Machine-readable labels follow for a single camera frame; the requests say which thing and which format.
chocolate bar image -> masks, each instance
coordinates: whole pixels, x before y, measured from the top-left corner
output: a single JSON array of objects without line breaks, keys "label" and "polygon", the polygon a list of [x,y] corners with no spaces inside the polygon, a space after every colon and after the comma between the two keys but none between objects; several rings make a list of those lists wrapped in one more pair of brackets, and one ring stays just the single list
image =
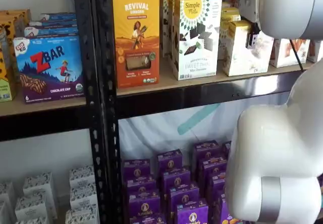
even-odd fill
[{"label": "chocolate bar image", "polygon": [[172,42],[172,30],[170,25],[168,26],[168,35],[169,35],[170,42]]},{"label": "chocolate bar image", "polygon": [[176,67],[176,69],[178,71],[178,61],[176,61],[176,60],[175,60],[175,67]]},{"label": "chocolate bar image", "polygon": [[24,74],[20,74],[20,81],[23,87],[27,87],[38,94],[44,94],[46,90],[46,83],[40,79],[33,79]]},{"label": "chocolate bar image", "polygon": [[175,48],[178,51],[178,34],[177,34],[177,32],[175,33],[174,43],[175,43]]},{"label": "chocolate bar image", "polygon": [[206,38],[204,40],[204,48],[209,51],[213,51],[213,40]]},{"label": "chocolate bar image", "polygon": [[184,53],[184,55],[188,55],[188,54],[191,54],[191,53],[194,53],[195,50],[197,49],[197,47],[194,45],[194,46],[190,46],[186,52]]},{"label": "chocolate bar image", "polygon": [[180,41],[186,41],[186,38],[184,37],[184,35],[182,33],[180,34]]},{"label": "chocolate bar image", "polygon": [[197,33],[202,34],[205,31],[205,26],[202,23],[197,22]]},{"label": "chocolate bar image", "polygon": [[193,39],[194,37],[197,37],[198,33],[197,33],[197,27],[194,27],[192,30],[190,30],[190,37],[191,39]]},{"label": "chocolate bar image", "polygon": [[212,34],[212,32],[203,31],[198,38],[199,39],[208,39],[211,36],[211,34]]}]

shelf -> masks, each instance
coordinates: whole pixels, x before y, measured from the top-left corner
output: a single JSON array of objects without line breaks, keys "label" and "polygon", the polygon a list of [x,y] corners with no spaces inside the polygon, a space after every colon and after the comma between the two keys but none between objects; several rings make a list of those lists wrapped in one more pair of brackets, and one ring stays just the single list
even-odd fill
[{"label": "shelf", "polygon": [[88,128],[84,97],[25,104],[19,89],[13,101],[0,103],[0,141]]},{"label": "shelf", "polygon": [[[304,69],[311,65],[306,63]],[[216,76],[177,81],[169,64],[161,61],[159,84],[117,90],[117,115],[124,119],[286,92],[300,74],[298,65],[270,66],[267,73],[228,77],[219,62]]]}]

snack box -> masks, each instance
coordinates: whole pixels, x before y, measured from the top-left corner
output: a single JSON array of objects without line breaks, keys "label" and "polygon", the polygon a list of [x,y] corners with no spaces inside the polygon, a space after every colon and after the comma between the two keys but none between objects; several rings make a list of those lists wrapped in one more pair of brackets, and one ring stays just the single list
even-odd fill
[{"label": "snack box", "polygon": [[169,24],[169,39],[170,39],[170,54],[169,54],[169,58],[170,58],[170,62],[173,62],[174,59],[174,45],[173,42],[175,40],[174,36],[174,5],[175,5],[175,0],[168,0],[168,24]]},{"label": "snack box", "polygon": [[227,159],[229,159],[230,149],[231,149],[231,141],[230,142],[225,142],[222,145],[222,153],[224,154],[224,156]]},{"label": "snack box", "polygon": [[9,210],[4,201],[0,201],[0,223],[1,224],[11,224],[9,217]]},{"label": "snack box", "polygon": [[167,224],[164,214],[156,213],[146,217],[133,219],[130,224]]},{"label": "snack box", "polygon": [[207,204],[209,205],[208,219],[213,219],[213,209],[215,208],[217,191],[224,190],[224,185],[226,181],[226,172],[213,173],[209,175],[209,180],[207,183],[205,198]]},{"label": "snack box", "polygon": [[229,24],[231,21],[241,21],[241,16],[239,14],[238,8],[235,8],[235,7],[222,8],[218,60],[227,59],[227,55],[225,54],[226,42],[227,42],[227,36],[229,31]]},{"label": "snack box", "polygon": [[18,198],[15,213],[18,221],[36,219],[44,217],[52,223],[52,216],[47,205],[47,197],[45,191],[35,191]]},{"label": "snack box", "polygon": [[82,187],[93,183],[95,184],[93,165],[70,170],[71,188]]},{"label": "snack box", "polygon": [[130,220],[160,212],[158,190],[137,192],[129,196],[128,213]]},{"label": "snack box", "polygon": [[65,224],[99,224],[97,205],[88,205],[66,212]]},{"label": "snack box", "polygon": [[145,192],[156,189],[156,180],[152,175],[141,176],[126,181],[127,193],[132,192]]},{"label": "snack box", "polygon": [[162,176],[163,172],[183,166],[183,155],[181,150],[176,149],[157,155],[157,174]]},{"label": "snack box", "polygon": [[16,80],[6,30],[0,29],[0,102],[13,100],[16,93]]},{"label": "snack box", "polygon": [[39,20],[41,21],[57,21],[57,20],[75,20],[76,14],[63,12],[63,13],[49,13],[49,14],[40,14]]},{"label": "snack box", "polygon": [[26,37],[49,35],[49,34],[69,34],[77,33],[77,25],[60,25],[60,26],[27,26],[24,30]]},{"label": "snack box", "polygon": [[50,172],[41,175],[27,177],[24,182],[23,191],[25,195],[29,195],[34,191],[44,190],[51,211],[51,216],[57,219],[57,197],[54,189],[54,182]]},{"label": "snack box", "polygon": [[80,208],[87,205],[97,205],[95,184],[87,184],[86,186],[72,188],[70,194],[71,208]]},{"label": "snack box", "polygon": [[76,25],[76,20],[57,20],[57,21],[31,21],[29,26],[60,26]]},{"label": "snack box", "polygon": [[7,33],[10,60],[12,63],[15,80],[16,82],[19,82],[19,70],[17,66],[17,59],[15,55],[13,40],[17,36],[23,36],[24,30],[21,27],[21,23],[20,23],[20,20],[18,20],[18,17],[9,17],[9,16],[7,16],[6,18],[0,17],[0,29],[5,30]]},{"label": "snack box", "polygon": [[198,160],[204,159],[204,158],[211,158],[215,157],[218,154],[220,154],[221,148],[219,144],[214,141],[208,141],[203,143],[196,143],[193,146],[193,154],[192,154],[192,174],[195,178],[198,177],[198,175],[195,175],[198,173]]},{"label": "snack box", "polygon": [[313,63],[321,61],[323,58],[323,41],[311,40],[309,43],[309,50],[307,59]]},{"label": "snack box", "polygon": [[168,190],[169,188],[179,187],[183,184],[191,183],[191,172],[189,171],[189,167],[182,167],[180,169],[172,169],[168,172],[163,173],[162,177],[162,191],[164,198],[162,199],[162,207],[165,210],[165,206],[168,201]]},{"label": "snack box", "polygon": [[221,5],[222,0],[175,0],[171,64],[177,80],[217,73]]},{"label": "snack box", "polygon": [[229,214],[229,209],[226,203],[225,194],[223,190],[220,190],[217,192],[217,200],[215,205],[216,206],[213,211],[214,224],[221,224],[221,223],[244,224],[245,223],[244,221],[238,220]]},{"label": "snack box", "polygon": [[35,219],[18,221],[16,224],[49,224],[49,221],[47,217],[38,217]]},{"label": "snack box", "polygon": [[29,22],[31,21],[30,9],[6,10],[6,11],[0,11],[0,13],[5,13],[7,15],[11,15],[11,14],[21,14],[23,16],[23,18],[24,18],[25,26],[27,26],[29,24]]},{"label": "snack box", "polygon": [[200,187],[200,194],[202,197],[204,197],[205,195],[205,188],[209,175],[212,173],[225,171],[226,168],[227,159],[224,158],[224,156],[201,160],[201,162],[199,163],[198,185]]},{"label": "snack box", "polygon": [[159,0],[113,0],[119,88],[159,82]]},{"label": "snack box", "polygon": [[175,224],[205,224],[207,222],[208,206],[205,199],[190,201],[178,205],[176,210]]},{"label": "snack box", "polygon": [[[293,40],[297,55],[302,64],[306,63],[310,40]],[[292,45],[288,39],[275,40],[270,64],[276,68],[298,65]]]},{"label": "snack box", "polygon": [[7,19],[16,19],[18,21],[19,24],[19,33],[16,36],[19,36],[21,33],[23,34],[23,31],[25,29],[25,21],[24,21],[24,17],[22,16],[22,14],[1,14],[0,13],[0,20],[4,21]]},{"label": "snack box", "polygon": [[14,47],[26,103],[83,96],[77,34],[18,37]]},{"label": "snack box", "polygon": [[252,31],[248,21],[230,22],[226,40],[227,58],[223,63],[223,70],[228,76],[268,71],[274,39],[260,31],[253,40],[255,35]]},{"label": "snack box", "polygon": [[170,188],[168,192],[168,223],[174,223],[177,205],[199,200],[199,187],[196,182]]},{"label": "snack box", "polygon": [[15,214],[17,197],[12,182],[7,181],[0,183],[0,201],[3,201],[6,204],[11,223],[15,223],[17,220]]},{"label": "snack box", "polygon": [[125,160],[123,162],[123,174],[124,180],[150,175],[150,160]]},{"label": "snack box", "polygon": [[222,2],[222,10],[230,7],[231,5],[228,2]]},{"label": "snack box", "polygon": [[169,19],[169,0],[160,0],[163,1],[163,5],[160,5],[159,8],[159,23],[160,23],[160,46],[161,46],[161,56],[168,57],[171,52],[170,47],[170,24]]}]

small white box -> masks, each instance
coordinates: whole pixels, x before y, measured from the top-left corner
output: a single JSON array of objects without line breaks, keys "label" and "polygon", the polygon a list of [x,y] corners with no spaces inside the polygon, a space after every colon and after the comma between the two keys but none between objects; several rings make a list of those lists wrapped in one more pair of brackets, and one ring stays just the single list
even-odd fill
[{"label": "small white box", "polygon": [[15,210],[17,220],[22,221],[45,217],[49,223],[52,223],[46,198],[45,191],[35,191],[32,194],[19,198]]},{"label": "small white box", "polygon": [[307,59],[313,63],[321,61],[323,58],[323,41],[311,40]]},{"label": "small white box", "polygon": [[219,39],[219,51],[218,60],[225,60],[226,55],[226,42],[229,31],[229,24],[231,21],[241,21],[238,8],[222,8],[221,11],[221,23],[220,23],[220,39]]},{"label": "small white box", "polygon": [[16,224],[49,224],[49,222],[47,217],[38,217],[36,219],[18,221]]},{"label": "small white box", "polygon": [[251,24],[248,21],[234,21],[229,24],[227,59],[223,65],[223,70],[228,76],[268,71],[274,39],[260,31],[255,44],[247,46],[250,29]]},{"label": "small white box", "polygon": [[82,187],[95,183],[94,168],[92,165],[70,170],[71,188]]},{"label": "small white box", "polygon": [[[293,44],[302,64],[306,63],[310,40],[296,39]],[[297,65],[292,45],[288,39],[275,40],[271,57],[271,65],[276,68]]]},{"label": "small white box", "polygon": [[95,184],[88,184],[83,187],[72,188],[70,204],[72,209],[84,207],[87,205],[97,205]]},{"label": "small white box", "polygon": [[17,218],[15,215],[16,195],[12,182],[0,183],[0,201],[4,201],[8,208],[11,223],[15,223]]},{"label": "small white box", "polygon": [[11,224],[9,210],[4,201],[0,201],[0,224]]},{"label": "small white box", "polygon": [[66,212],[65,224],[99,224],[97,205],[88,205]]},{"label": "small white box", "polygon": [[46,192],[49,209],[53,219],[57,219],[57,199],[54,190],[52,174],[50,172],[37,176],[27,177],[23,186],[25,195],[31,194],[37,190]]}]

purple box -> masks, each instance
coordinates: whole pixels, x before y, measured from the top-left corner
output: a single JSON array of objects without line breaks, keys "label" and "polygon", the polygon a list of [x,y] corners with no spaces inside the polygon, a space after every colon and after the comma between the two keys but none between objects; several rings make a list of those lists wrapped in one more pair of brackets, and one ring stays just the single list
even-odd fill
[{"label": "purple box", "polygon": [[161,180],[161,190],[164,196],[161,202],[162,210],[166,211],[167,193],[169,188],[178,187],[180,185],[190,183],[191,172],[189,170],[189,167],[187,166],[181,167],[180,169],[172,169],[168,172],[164,172]]},{"label": "purple box", "polygon": [[231,142],[225,142],[222,145],[222,153],[227,159],[229,158],[230,148],[231,148]]},{"label": "purple box", "polygon": [[227,159],[224,156],[213,157],[204,159],[199,164],[198,185],[200,187],[200,194],[204,197],[208,176],[212,173],[225,171],[227,168]]},{"label": "purple box", "polygon": [[226,172],[213,173],[208,176],[208,182],[206,187],[206,201],[209,206],[214,206],[217,191],[224,189],[226,181]]},{"label": "purple box", "polygon": [[156,213],[130,221],[130,224],[167,224],[164,214]]},{"label": "purple box", "polygon": [[127,180],[127,193],[132,192],[146,192],[148,190],[156,189],[156,180],[152,175],[142,176]]},{"label": "purple box", "polygon": [[173,169],[175,167],[180,168],[183,166],[183,155],[181,150],[176,149],[174,151],[164,152],[157,155],[157,173],[161,176],[163,172]]},{"label": "purple box", "polygon": [[208,206],[205,199],[178,205],[175,224],[205,224],[207,223],[207,212]]},{"label": "purple box", "polygon": [[199,187],[196,182],[170,188],[168,191],[168,224],[174,222],[176,207],[189,201],[199,200]]},{"label": "purple box", "polygon": [[137,192],[129,195],[129,218],[136,219],[160,212],[160,196],[158,190]]},{"label": "purple box", "polygon": [[124,180],[150,175],[150,160],[125,160],[123,163]]},{"label": "purple box", "polygon": [[204,143],[197,143],[193,147],[193,155],[192,155],[192,173],[195,175],[196,169],[198,169],[198,160],[203,158],[216,157],[220,154],[221,148],[216,141],[209,141]]},{"label": "purple box", "polygon": [[217,192],[217,200],[216,200],[216,206],[213,211],[214,214],[214,224],[222,224],[222,223],[234,223],[234,224],[243,224],[245,223],[242,220],[238,220],[233,218],[229,214],[228,206],[225,199],[224,191],[218,191]]}]

